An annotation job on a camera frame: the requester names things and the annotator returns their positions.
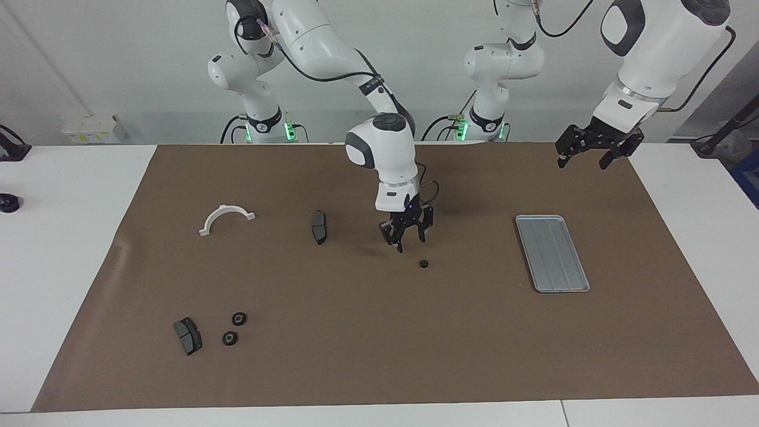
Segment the brown table mat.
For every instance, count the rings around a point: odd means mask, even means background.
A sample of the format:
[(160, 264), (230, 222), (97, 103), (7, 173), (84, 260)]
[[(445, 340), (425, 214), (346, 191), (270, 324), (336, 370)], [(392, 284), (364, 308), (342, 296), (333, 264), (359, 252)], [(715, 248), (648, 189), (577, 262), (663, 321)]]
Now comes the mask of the brown table mat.
[[(377, 174), (341, 146), (161, 146), (33, 411), (759, 394), (628, 160), (558, 168), (550, 144), (417, 156), (442, 189), (426, 242), (409, 229), (398, 253)], [(200, 236), (220, 205), (256, 218)], [(534, 289), (518, 215), (564, 217), (588, 292)], [(202, 336), (191, 356), (183, 318)]]

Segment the white wall socket box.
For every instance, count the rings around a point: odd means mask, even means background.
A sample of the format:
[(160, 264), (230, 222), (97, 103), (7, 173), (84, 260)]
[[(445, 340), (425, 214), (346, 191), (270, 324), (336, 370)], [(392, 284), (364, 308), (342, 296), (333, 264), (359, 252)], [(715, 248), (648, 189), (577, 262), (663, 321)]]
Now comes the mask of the white wall socket box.
[(123, 144), (127, 133), (114, 114), (64, 118), (62, 135), (70, 144)]

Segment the black desk clamp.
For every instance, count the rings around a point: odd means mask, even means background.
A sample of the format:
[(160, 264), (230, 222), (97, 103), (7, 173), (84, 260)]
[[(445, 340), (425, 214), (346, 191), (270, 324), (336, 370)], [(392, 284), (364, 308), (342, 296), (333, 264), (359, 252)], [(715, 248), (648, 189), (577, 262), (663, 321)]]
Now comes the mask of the black desk clamp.
[(0, 162), (20, 162), (31, 148), (14, 130), (0, 124)]

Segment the blue crate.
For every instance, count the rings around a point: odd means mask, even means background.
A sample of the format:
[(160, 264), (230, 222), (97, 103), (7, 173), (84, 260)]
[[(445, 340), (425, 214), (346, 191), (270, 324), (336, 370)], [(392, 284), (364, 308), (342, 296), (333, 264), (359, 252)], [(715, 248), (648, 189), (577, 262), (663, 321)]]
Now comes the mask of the blue crate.
[(730, 168), (729, 175), (759, 210), (759, 148)]

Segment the silver metal tray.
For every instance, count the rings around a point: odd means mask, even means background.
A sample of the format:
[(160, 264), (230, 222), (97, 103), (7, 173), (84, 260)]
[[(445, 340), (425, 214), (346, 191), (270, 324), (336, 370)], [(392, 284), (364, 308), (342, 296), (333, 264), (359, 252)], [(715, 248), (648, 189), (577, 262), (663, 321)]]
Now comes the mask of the silver metal tray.
[(563, 216), (518, 215), (515, 224), (537, 292), (578, 294), (590, 290)]

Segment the black stand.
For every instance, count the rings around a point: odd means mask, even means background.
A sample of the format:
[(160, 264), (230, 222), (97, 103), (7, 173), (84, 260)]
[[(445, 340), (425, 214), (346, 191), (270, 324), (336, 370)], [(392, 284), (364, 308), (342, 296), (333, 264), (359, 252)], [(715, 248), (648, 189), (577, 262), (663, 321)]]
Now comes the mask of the black stand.
[(759, 110), (759, 94), (757, 94), (752, 100), (750, 100), (743, 108), (738, 111), (737, 114), (732, 116), (726, 124), (720, 129), (709, 135), (699, 137), (690, 142), (690, 146), (694, 149), (697, 156), (707, 158), (713, 154), (716, 147), (721, 141), (723, 141), (730, 133), (737, 129), (742, 129), (748, 124), (751, 124), (754, 120), (759, 118), (759, 113), (755, 116), (751, 114), (756, 113)]

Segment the short dark grey brake pad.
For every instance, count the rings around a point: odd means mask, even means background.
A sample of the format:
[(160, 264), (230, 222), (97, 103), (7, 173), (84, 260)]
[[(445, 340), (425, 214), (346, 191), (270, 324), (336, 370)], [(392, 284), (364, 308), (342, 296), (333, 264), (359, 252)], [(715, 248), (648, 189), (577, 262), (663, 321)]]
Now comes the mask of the short dark grey brake pad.
[(191, 356), (202, 348), (203, 341), (200, 330), (191, 318), (183, 318), (174, 322), (173, 328), (187, 356)]

